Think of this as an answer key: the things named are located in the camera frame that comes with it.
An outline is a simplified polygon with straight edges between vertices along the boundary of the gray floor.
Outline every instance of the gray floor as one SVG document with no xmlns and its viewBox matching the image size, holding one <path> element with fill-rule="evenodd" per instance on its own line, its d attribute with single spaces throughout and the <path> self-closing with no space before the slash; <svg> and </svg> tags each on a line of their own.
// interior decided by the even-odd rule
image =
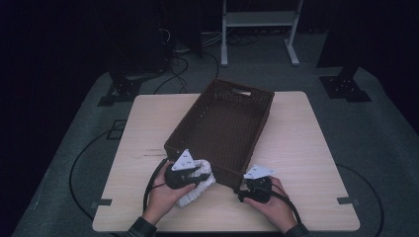
<svg viewBox="0 0 419 237">
<path fill-rule="evenodd" d="M 229 65 L 219 68 L 218 78 L 272 91 L 306 93 L 326 138 L 333 158 L 362 175 L 374 187 L 384 211 L 380 236 L 417 236 L 419 232 L 419 137 L 383 91 L 373 75 L 360 68 L 358 85 L 372 102 L 347 103 L 330 100 L 319 76 L 336 75 L 340 68 L 316 68 L 325 35 L 297 34 L 294 47 L 301 62 L 293 67 L 285 50 L 285 36 L 260 37 L 245 47 L 228 49 Z M 219 45 L 206 47 L 219 60 Z M 188 93 L 201 93 L 215 77 L 215 60 L 204 55 L 183 55 L 188 69 L 181 75 Z M 173 61 L 173 70 L 185 67 Z M 153 94 L 170 72 L 143 83 L 140 94 Z M 21 219 L 14 236 L 111 236 L 97 233 L 92 221 L 75 204 L 69 190 L 69 175 L 74 161 L 72 185 L 81 206 L 94 216 L 94 204 L 101 197 L 119 141 L 99 135 L 110 129 L 116 119 L 127 119 L 132 103 L 97 107 L 105 96 L 111 78 L 98 78 L 58 148 L 33 201 Z M 166 83 L 158 94 L 184 92 L 179 80 Z M 374 192 L 354 172 L 339 166 L 339 172 L 361 221 L 351 233 L 314 233 L 314 236 L 375 236 L 380 212 Z"/>
</svg>

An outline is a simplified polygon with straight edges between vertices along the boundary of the basket handle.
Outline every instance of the basket handle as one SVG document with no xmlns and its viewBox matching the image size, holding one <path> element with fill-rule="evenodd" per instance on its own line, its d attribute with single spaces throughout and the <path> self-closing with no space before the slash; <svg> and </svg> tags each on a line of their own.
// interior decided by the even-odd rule
<svg viewBox="0 0 419 237">
<path fill-rule="evenodd" d="M 252 97 L 255 93 L 255 90 L 247 88 L 247 87 L 242 87 L 239 85 L 234 85 L 234 87 L 230 88 L 230 92 L 236 95 Z"/>
</svg>

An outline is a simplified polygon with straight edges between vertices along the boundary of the white cloth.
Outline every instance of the white cloth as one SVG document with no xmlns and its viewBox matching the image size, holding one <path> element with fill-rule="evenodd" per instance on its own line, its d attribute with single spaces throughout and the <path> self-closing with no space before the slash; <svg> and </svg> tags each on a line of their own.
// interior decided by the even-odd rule
<svg viewBox="0 0 419 237">
<path fill-rule="evenodd" d="M 195 160 L 195 165 L 200 167 L 200 169 L 191 173 L 190 177 L 197 177 L 200 174 L 210 174 L 210 176 L 205 181 L 201 181 L 196 188 L 185 194 L 177 201 L 178 205 L 181 207 L 195 200 L 204 190 L 215 183 L 215 177 L 210 169 L 210 162 L 206 160 Z"/>
</svg>

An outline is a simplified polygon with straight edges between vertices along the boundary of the forearm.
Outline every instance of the forearm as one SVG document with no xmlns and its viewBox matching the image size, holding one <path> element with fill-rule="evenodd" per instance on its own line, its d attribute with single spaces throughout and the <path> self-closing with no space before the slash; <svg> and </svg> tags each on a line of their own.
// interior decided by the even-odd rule
<svg viewBox="0 0 419 237">
<path fill-rule="evenodd" d="M 154 236 L 157 228 L 140 217 L 128 230 L 126 237 L 151 237 Z"/>
</svg>

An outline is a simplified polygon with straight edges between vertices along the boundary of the wooden table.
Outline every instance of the wooden table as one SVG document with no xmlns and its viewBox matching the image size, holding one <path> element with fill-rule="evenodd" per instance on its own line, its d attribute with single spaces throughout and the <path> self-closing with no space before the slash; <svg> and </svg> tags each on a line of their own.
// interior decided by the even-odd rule
<svg viewBox="0 0 419 237">
<path fill-rule="evenodd" d="M 142 214 L 148 180 L 166 157 L 165 141 L 198 95 L 141 95 L 132 106 L 93 228 L 126 231 Z M 249 167 L 276 170 L 275 177 L 309 230 L 354 231 L 360 227 L 311 105 L 302 92 L 277 92 Z M 214 184 L 185 207 L 175 206 L 159 231 L 276 231 L 264 216 Z"/>
</svg>

